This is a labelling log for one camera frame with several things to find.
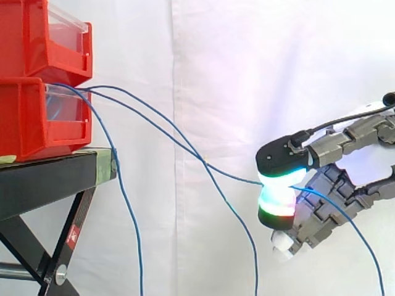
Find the blue cable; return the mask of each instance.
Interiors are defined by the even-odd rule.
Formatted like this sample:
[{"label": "blue cable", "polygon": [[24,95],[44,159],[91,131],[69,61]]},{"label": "blue cable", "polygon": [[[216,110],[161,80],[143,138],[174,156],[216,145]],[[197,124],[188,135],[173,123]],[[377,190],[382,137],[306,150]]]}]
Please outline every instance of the blue cable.
[{"label": "blue cable", "polygon": [[[166,121],[168,121],[168,122],[169,122],[169,123],[170,123],[170,124],[181,134],[182,138],[184,138],[184,140],[186,140],[186,142],[191,146],[191,148],[193,148],[193,146],[191,145],[191,143],[186,139],[185,136],[183,136],[182,132],[181,132],[181,131],[174,125],[174,123],[173,123],[171,120],[169,120],[165,115],[161,114],[159,111],[157,111],[156,109],[154,109],[153,107],[151,107],[150,105],[148,105],[147,103],[145,103],[144,101],[142,101],[141,99],[135,97],[134,95],[130,94],[129,92],[127,92],[127,91],[125,91],[125,90],[123,90],[123,89],[116,88],[115,86],[114,86],[114,87],[112,87],[112,86],[94,86],[94,87],[92,87],[92,88],[84,89],[84,90],[90,91],[90,92],[92,92],[92,93],[94,93],[94,94],[97,94],[97,95],[99,95],[99,96],[105,97],[106,99],[108,99],[108,100],[110,100],[110,101],[116,102],[116,103],[118,103],[118,104],[120,104],[120,105],[122,105],[122,106],[124,106],[124,107],[126,107],[126,108],[128,108],[128,109],[130,109],[130,110],[132,110],[132,111],[134,111],[134,112],[137,113],[139,116],[141,116],[141,117],[143,117],[144,119],[146,119],[150,124],[154,125],[156,128],[158,128],[159,130],[161,130],[161,132],[163,132],[166,136],[168,136],[171,140],[173,140],[176,144],[178,144],[178,145],[179,145],[180,147],[182,147],[184,150],[186,150],[187,152],[189,152],[189,153],[192,154],[193,156],[197,157],[197,159],[199,159],[199,160],[204,164],[204,166],[205,166],[207,172],[210,174],[210,177],[213,179],[213,182],[214,182],[214,184],[215,184],[215,187],[216,187],[217,190],[220,192],[222,198],[223,198],[224,201],[227,203],[227,205],[229,206],[229,208],[232,210],[232,212],[236,215],[236,217],[237,217],[237,218],[239,219],[239,221],[242,223],[244,229],[246,230],[246,232],[247,232],[247,234],[248,234],[248,236],[249,236],[249,238],[250,238],[250,241],[252,241],[252,248],[253,248],[253,251],[254,251],[254,259],[255,259],[255,261],[256,261],[256,278],[257,278],[257,255],[256,255],[255,244],[254,244],[254,241],[252,240],[251,234],[249,233],[249,231],[248,231],[246,225],[244,224],[244,222],[242,221],[242,219],[238,216],[238,214],[235,212],[235,210],[233,209],[233,207],[232,207],[232,206],[229,204],[229,202],[227,201],[226,197],[223,195],[223,192],[222,192],[221,189],[219,188],[219,186],[218,186],[216,180],[214,179],[214,176],[212,176],[212,174],[211,174],[210,170],[208,169],[208,167],[211,167],[213,170],[215,170],[215,171],[217,171],[217,172],[219,172],[219,173],[221,173],[221,174],[223,174],[223,175],[225,175],[225,176],[228,176],[228,177],[230,177],[230,178],[236,179],[236,180],[238,180],[238,181],[247,182],[247,183],[250,183],[250,184],[258,184],[258,185],[260,185],[260,186],[261,186],[262,184],[261,184],[260,182],[257,182],[257,181],[250,181],[250,180],[246,180],[246,179],[243,179],[243,178],[239,178],[239,177],[233,176],[233,175],[231,175],[231,174],[228,174],[228,173],[226,173],[226,172],[224,172],[224,171],[222,171],[222,170],[219,170],[218,168],[216,168],[216,167],[214,167],[214,166],[212,166],[212,165],[206,163],[206,162],[203,160],[203,158],[199,155],[199,153],[198,153],[194,148],[193,148],[193,150],[194,150],[195,152],[193,152],[192,150],[188,149],[188,148],[187,148],[186,146],[184,146],[182,143],[178,142],[178,141],[177,141],[173,136],[171,136],[168,132],[166,132],[164,129],[162,129],[159,125],[155,124],[155,123],[154,123],[152,120],[150,120],[148,117],[145,117],[142,113],[138,112],[137,110],[135,110],[134,108],[130,107],[129,105],[127,105],[127,104],[125,104],[125,103],[123,103],[123,102],[120,102],[120,101],[118,101],[118,100],[116,100],[116,99],[114,99],[114,98],[112,98],[112,97],[103,95],[103,94],[101,94],[101,93],[99,93],[99,92],[91,91],[91,89],[93,89],[93,88],[99,88],[99,87],[118,89],[118,90],[120,90],[120,91],[123,91],[124,93],[127,93],[127,94],[130,95],[131,97],[134,97],[135,99],[137,99],[137,101],[140,101],[142,104],[144,104],[145,106],[149,107],[149,108],[150,108],[151,110],[153,110],[156,114],[160,115],[163,119],[165,119]],[[324,196],[323,194],[319,193],[318,191],[315,191],[315,190],[313,190],[313,189],[308,189],[308,188],[300,188],[300,187],[296,187],[296,186],[292,186],[292,188],[293,188],[293,189],[296,189],[296,190],[305,191],[305,192],[309,192],[309,193],[316,194],[316,195],[320,196],[321,198],[325,199],[327,202],[329,202],[330,204],[332,204],[332,206],[334,206],[342,215],[344,215],[344,216],[350,221],[350,223],[351,223],[352,226],[354,227],[355,231],[357,232],[357,234],[360,236],[360,238],[362,239],[362,241],[364,242],[364,244],[365,244],[366,247],[368,248],[368,250],[369,250],[369,252],[370,252],[370,254],[371,254],[372,258],[373,258],[373,261],[375,262],[375,266],[376,266],[376,269],[377,269],[378,278],[379,278],[379,282],[380,282],[381,295],[382,295],[382,296],[385,296],[385,290],[384,290],[384,285],[383,285],[383,278],[382,278],[382,275],[381,275],[381,269],[380,269],[378,260],[377,260],[377,258],[376,258],[376,256],[375,256],[375,254],[374,254],[374,252],[373,252],[371,246],[368,244],[368,242],[366,241],[365,237],[364,237],[364,236],[362,235],[362,233],[359,231],[358,227],[355,225],[355,223],[353,222],[353,220],[351,219],[351,217],[348,216],[347,213],[346,213],[345,211],[343,211],[338,205],[336,205],[332,200],[330,200],[328,197]]]},{"label": "blue cable", "polygon": [[361,231],[358,229],[357,225],[355,224],[355,222],[353,222],[353,220],[351,219],[351,217],[338,205],[336,205],[331,199],[329,199],[327,196],[323,195],[322,193],[313,190],[313,189],[309,189],[309,188],[300,188],[300,187],[296,187],[296,186],[291,186],[291,188],[299,190],[299,191],[304,191],[304,192],[309,192],[311,194],[315,194],[319,197],[321,197],[322,199],[325,199],[327,202],[329,202],[332,206],[334,206],[337,211],[339,211],[344,217],[346,217],[346,219],[351,223],[352,227],[355,229],[355,231],[357,232],[357,234],[359,235],[360,239],[362,239],[362,242],[364,242],[366,248],[368,248],[373,261],[375,262],[376,265],[376,269],[377,269],[377,275],[378,275],[378,281],[380,283],[380,290],[381,290],[381,296],[385,296],[385,291],[384,291],[384,283],[383,283],[383,276],[381,275],[381,269],[380,269],[380,265],[378,264],[378,260],[376,258],[375,253],[373,252],[371,246],[369,245],[369,243],[366,241],[365,237],[362,235]]},{"label": "blue cable", "polygon": [[121,174],[121,169],[120,169],[120,161],[119,161],[119,158],[118,158],[117,149],[115,148],[114,143],[112,142],[112,139],[110,137],[110,134],[109,134],[106,126],[104,125],[100,115],[98,114],[96,109],[92,106],[91,102],[88,101],[86,99],[86,97],[84,97],[84,95],[82,95],[81,92],[79,92],[77,89],[75,89],[75,88],[73,88],[71,86],[68,86],[68,85],[62,84],[62,83],[54,83],[54,85],[58,85],[58,86],[62,86],[64,88],[67,88],[67,89],[71,90],[72,92],[74,92],[76,95],[78,95],[81,99],[83,99],[84,102],[89,106],[89,108],[92,110],[92,112],[94,113],[94,115],[98,119],[98,121],[99,121],[99,123],[100,123],[100,125],[101,125],[101,127],[103,129],[103,132],[106,134],[107,140],[108,140],[108,142],[109,142],[109,144],[111,146],[111,149],[112,149],[112,151],[114,153],[115,162],[117,164],[117,173],[118,173],[119,186],[121,188],[121,192],[122,192],[123,198],[125,199],[126,205],[128,207],[130,216],[131,216],[131,218],[133,220],[133,224],[135,226],[136,238],[137,238],[137,249],[138,249],[138,261],[139,261],[140,296],[143,296],[144,295],[144,286],[143,286],[143,276],[144,276],[144,274],[143,274],[143,254],[142,254],[142,250],[141,250],[140,231],[139,231],[139,228],[138,228],[136,216],[133,213],[133,209],[131,207],[128,195],[126,193],[125,186],[123,185],[123,179],[122,179],[122,174]]},{"label": "blue cable", "polygon": [[[128,104],[125,104],[121,101],[118,101],[116,99],[114,99],[113,97],[109,97],[106,96],[105,94],[101,94],[97,91],[92,91],[90,89],[80,89],[80,90],[86,90],[89,91],[90,93],[96,94],[98,96],[101,96],[103,98],[106,98],[112,102],[115,102],[117,104],[120,104],[122,106],[124,106],[125,108],[133,111],[134,113],[136,113],[137,115],[139,115],[140,117],[143,117],[146,121],[148,121],[151,125],[155,126],[158,130],[160,130],[162,133],[164,133],[168,138],[170,138],[175,144],[179,145],[182,149],[184,149],[185,151],[189,152],[191,155],[195,156],[197,159],[199,159],[201,161],[201,159],[199,158],[199,156],[193,152],[191,149],[189,149],[188,147],[186,147],[185,145],[183,145],[182,143],[180,143],[179,141],[177,141],[171,134],[169,134],[168,132],[166,132],[166,130],[164,130],[163,128],[161,128],[159,125],[157,125],[156,123],[154,123],[151,119],[149,119],[147,116],[143,115],[141,112],[137,111],[136,109],[134,109],[133,107],[129,106]],[[243,178],[239,178],[237,176],[233,176],[229,173],[227,173],[226,171],[222,171],[219,168],[207,163],[207,166],[209,166],[209,168],[213,169],[214,171],[216,171],[217,173],[220,173],[226,177],[229,177],[231,179],[235,179],[237,181],[241,181],[241,182],[245,182],[245,183],[249,183],[249,184],[255,184],[255,185],[260,185],[262,186],[261,182],[258,181],[252,181],[252,180],[248,180],[248,179],[243,179]]]},{"label": "blue cable", "polygon": [[[99,87],[101,87],[101,86],[93,86],[93,87],[85,88],[85,89],[82,89],[82,90],[91,91],[91,89],[93,89],[93,88],[99,88]],[[229,201],[228,201],[227,198],[225,197],[225,194],[222,192],[220,186],[219,186],[218,183],[217,183],[217,180],[214,178],[213,174],[211,173],[211,171],[210,171],[210,169],[209,169],[209,166],[208,166],[208,164],[206,163],[206,161],[205,161],[205,160],[203,159],[203,157],[199,154],[199,152],[194,148],[194,146],[188,141],[187,137],[186,137],[186,136],[178,129],[178,127],[177,127],[170,119],[168,119],[165,115],[163,115],[163,114],[160,113],[158,110],[156,110],[154,107],[150,106],[148,103],[145,103],[145,101],[143,101],[143,100],[141,100],[140,98],[138,98],[138,97],[132,95],[130,92],[128,92],[128,91],[126,91],[126,90],[123,90],[123,89],[120,89],[120,88],[116,88],[115,86],[114,86],[114,87],[113,87],[113,86],[108,86],[107,88],[113,88],[113,89],[118,89],[119,91],[123,91],[123,92],[127,93],[129,96],[135,98],[137,101],[139,101],[140,103],[142,103],[142,104],[145,105],[146,107],[150,108],[150,109],[151,109],[152,111],[154,111],[156,114],[158,114],[159,116],[161,116],[164,120],[166,120],[168,123],[170,123],[170,124],[176,129],[176,131],[180,134],[180,136],[185,140],[185,142],[192,148],[192,150],[193,150],[193,152],[194,152],[194,156],[196,156],[197,159],[199,159],[199,160],[202,162],[202,164],[204,165],[204,168],[206,169],[206,171],[207,171],[207,173],[209,174],[209,176],[210,176],[212,182],[214,183],[215,188],[216,188],[216,189],[218,190],[218,192],[220,193],[220,195],[221,195],[223,201],[226,203],[226,205],[229,207],[229,209],[233,212],[233,214],[234,214],[234,215],[236,216],[236,218],[239,220],[239,222],[241,223],[242,227],[244,228],[244,230],[245,230],[245,232],[246,232],[246,234],[247,234],[247,236],[248,236],[248,239],[249,239],[249,241],[250,241],[250,243],[251,243],[251,246],[252,246],[252,251],[253,251],[253,253],[254,253],[254,267],[255,267],[255,289],[254,289],[254,295],[257,296],[257,295],[258,295],[259,273],[258,273],[258,254],[257,254],[257,250],[256,250],[256,246],[255,246],[254,239],[252,238],[251,233],[249,232],[248,227],[247,227],[247,225],[245,224],[245,222],[243,221],[243,219],[237,214],[236,210],[232,207],[232,205],[229,203]],[[123,104],[123,103],[121,103],[121,102],[119,102],[119,101],[116,101],[116,100],[113,99],[113,98],[111,98],[111,100],[114,101],[114,102],[118,102],[118,103],[120,103],[121,105],[126,105],[126,104]]]}]

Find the white fabric curtain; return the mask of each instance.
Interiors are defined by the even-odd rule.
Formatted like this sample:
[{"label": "white fabric curtain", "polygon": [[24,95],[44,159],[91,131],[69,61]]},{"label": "white fabric curtain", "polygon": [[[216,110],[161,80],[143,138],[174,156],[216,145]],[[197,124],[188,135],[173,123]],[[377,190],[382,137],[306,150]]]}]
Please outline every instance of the white fabric curtain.
[{"label": "white fabric curtain", "polygon": [[[141,96],[174,119],[209,163],[244,178],[257,179],[262,144],[395,89],[393,1],[53,3],[93,23],[89,85]],[[118,148],[139,221],[146,295],[253,295],[251,246],[202,164],[129,111],[100,98],[94,105]],[[98,125],[93,145],[107,146]],[[378,161],[390,166],[395,158]],[[259,187],[214,175],[255,239],[260,296],[379,295],[373,261],[350,225],[281,264],[271,231],[256,218]],[[25,217],[49,250],[67,206]],[[393,207],[383,201],[355,219],[381,263],[387,295],[395,295]],[[100,186],[70,265],[81,295],[138,295],[134,235],[118,183]],[[34,295],[35,287],[0,281],[2,295]]]}]

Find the red storage bin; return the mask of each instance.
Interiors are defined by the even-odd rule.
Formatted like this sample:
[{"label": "red storage bin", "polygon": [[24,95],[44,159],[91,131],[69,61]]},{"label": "red storage bin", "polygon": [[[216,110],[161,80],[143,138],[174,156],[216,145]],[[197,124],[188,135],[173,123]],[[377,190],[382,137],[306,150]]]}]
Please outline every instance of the red storage bin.
[{"label": "red storage bin", "polygon": [[92,78],[92,26],[47,0],[0,0],[0,78],[78,86]]},{"label": "red storage bin", "polygon": [[68,155],[91,142],[92,114],[61,86],[40,78],[1,78],[0,131],[0,162]]}]

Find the metal table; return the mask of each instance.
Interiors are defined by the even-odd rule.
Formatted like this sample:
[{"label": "metal table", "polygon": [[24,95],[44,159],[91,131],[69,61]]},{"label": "metal table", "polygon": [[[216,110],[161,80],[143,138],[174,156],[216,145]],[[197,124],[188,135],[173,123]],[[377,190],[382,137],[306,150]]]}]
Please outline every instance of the metal table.
[{"label": "metal table", "polygon": [[[0,241],[20,264],[0,263],[0,278],[36,281],[39,296],[79,296],[67,268],[96,186],[116,178],[110,149],[0,165]],[[52,256],[20,215],[75,195]]]}]

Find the bolt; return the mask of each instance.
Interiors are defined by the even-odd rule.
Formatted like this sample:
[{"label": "bolt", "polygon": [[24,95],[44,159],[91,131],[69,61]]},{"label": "bolt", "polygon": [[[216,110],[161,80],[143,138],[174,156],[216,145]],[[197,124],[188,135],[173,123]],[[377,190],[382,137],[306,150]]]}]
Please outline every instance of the bolt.
[{"label": "bolt", "polygon": [[59,265],[55,273],[55,283],[58,286],[61,286],[62,284],[64,284],[66,279],[67,279],[67,266],[65,266],[64,264]]}]

